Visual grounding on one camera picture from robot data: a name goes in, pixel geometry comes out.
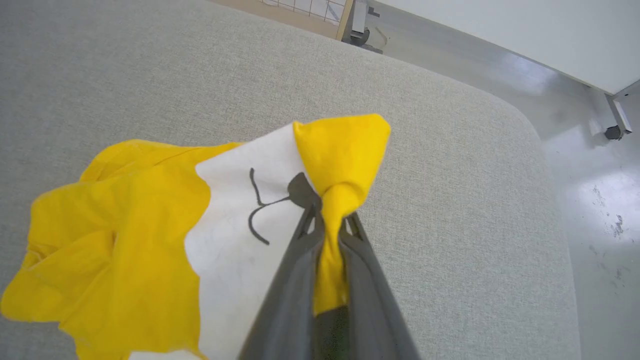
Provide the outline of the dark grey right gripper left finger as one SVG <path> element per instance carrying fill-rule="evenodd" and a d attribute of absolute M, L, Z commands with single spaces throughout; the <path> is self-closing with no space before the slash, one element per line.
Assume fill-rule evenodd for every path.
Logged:
<path fill-rule="evenodd" d="M 312 360 L 314 287 L 324 240 L 320 205 L 307 207 L 238 355 L 240 360 Z"/>

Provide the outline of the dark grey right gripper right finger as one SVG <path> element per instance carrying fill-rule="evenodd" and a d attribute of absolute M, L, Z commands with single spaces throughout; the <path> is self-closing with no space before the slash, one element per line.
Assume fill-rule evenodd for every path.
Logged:
<path fill-rule="evenodd" d="M 350 360 L 419 360 L 409 327 L 356 212 L 343 219 L 338 244 L 349 287 Z"/>

